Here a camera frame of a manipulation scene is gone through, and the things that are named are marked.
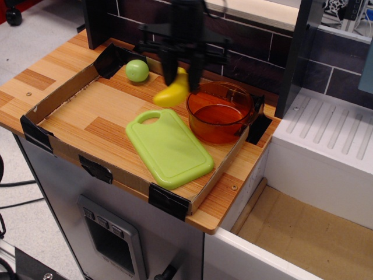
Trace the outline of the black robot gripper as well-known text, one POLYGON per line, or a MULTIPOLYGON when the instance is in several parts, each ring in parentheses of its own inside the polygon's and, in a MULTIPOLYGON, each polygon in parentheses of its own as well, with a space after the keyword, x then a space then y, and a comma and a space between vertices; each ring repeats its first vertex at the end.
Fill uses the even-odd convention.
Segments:
POLYGON ((228 63, 231 40, 205 26, 205 16, 217 19, 206 5, 171 5, 169 16, 167 23, 140 25, 143 37, 135 50, 159 56, 167 86, 177 76, 178 60, 190 61, 188 82, 190 91, 194 92, 199 87, 205 63, 228 63))

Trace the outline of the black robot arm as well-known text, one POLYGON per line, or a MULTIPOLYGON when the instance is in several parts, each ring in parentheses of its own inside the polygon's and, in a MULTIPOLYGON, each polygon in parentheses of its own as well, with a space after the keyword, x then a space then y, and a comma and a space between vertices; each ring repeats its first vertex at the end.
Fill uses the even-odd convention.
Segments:
POLYGON ((166 85, 175 81, 180 60, 189 62, 191 92, 199 88, 207 65, 228 63, 231 39, 205 27, 205 15, 216 18, 209 13, 205 1, 172 1, 168 23, 139 26, 143 38, 135 51, 158 55, 166 85))

